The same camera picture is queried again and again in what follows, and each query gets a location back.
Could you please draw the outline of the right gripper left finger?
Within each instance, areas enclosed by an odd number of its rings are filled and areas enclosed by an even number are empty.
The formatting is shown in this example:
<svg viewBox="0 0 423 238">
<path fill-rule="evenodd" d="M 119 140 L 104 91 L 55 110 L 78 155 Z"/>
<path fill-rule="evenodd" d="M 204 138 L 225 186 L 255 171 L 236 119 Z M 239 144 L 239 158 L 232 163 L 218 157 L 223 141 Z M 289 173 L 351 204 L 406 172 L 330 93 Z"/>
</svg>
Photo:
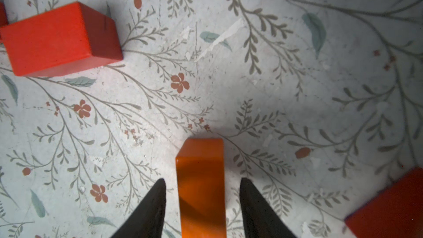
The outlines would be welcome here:
<svg viewBox="0 0 423 238">
<path fill-rule="evenodd" d="M 160 238 L 166 211 L 166 183 L 159 179 L 112 238 Z"/>
</svg>

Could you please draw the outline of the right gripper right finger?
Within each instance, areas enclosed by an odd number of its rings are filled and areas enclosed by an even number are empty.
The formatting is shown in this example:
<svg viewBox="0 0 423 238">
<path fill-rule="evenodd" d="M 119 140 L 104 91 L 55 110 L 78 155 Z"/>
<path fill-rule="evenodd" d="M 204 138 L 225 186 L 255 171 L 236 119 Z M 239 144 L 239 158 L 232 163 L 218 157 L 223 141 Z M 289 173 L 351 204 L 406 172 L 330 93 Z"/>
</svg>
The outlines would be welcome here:
<svg viewBox="0 0 423 238">
<path fill-rule="evenodd" d="M 246 238 L 296 238 L 246 177 L 241 179 L 239 198 Z"/>
</svg>

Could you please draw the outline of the orange rectangular block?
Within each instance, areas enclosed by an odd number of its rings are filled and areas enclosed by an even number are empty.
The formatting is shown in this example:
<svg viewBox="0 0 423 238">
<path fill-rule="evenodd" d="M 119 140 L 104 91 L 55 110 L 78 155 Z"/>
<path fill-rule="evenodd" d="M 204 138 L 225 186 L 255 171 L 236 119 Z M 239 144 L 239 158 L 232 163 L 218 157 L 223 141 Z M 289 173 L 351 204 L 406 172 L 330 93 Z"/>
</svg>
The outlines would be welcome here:
<svg viewBox="0 0 423 238">
<path fill-rule="evenodd" d="M 183 238 L 225 238 L 224 142 L 187 139 L 176 158 Z"/>
</svg>

